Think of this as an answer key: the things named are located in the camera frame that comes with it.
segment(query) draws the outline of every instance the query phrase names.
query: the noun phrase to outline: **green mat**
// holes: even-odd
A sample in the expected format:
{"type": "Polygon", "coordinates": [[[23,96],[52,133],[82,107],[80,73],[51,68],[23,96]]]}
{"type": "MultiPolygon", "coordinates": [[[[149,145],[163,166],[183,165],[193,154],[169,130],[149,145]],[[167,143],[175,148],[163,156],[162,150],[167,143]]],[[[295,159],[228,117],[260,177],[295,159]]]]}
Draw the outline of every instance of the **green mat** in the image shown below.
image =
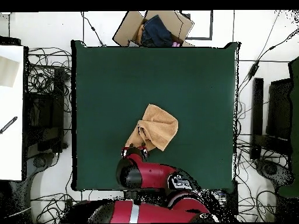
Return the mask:
{"type": "Polygon", "coordinates": [[[155,104],[178,120],[179,129],[165,151],[151,151],[148,161],[179,167],[202,188],[232,189],[237,49],[238,43],[128,48],[72,41],[72,97],[77,101],[72,187],[119,189],[121,149],[148,104],[155,104]]]}

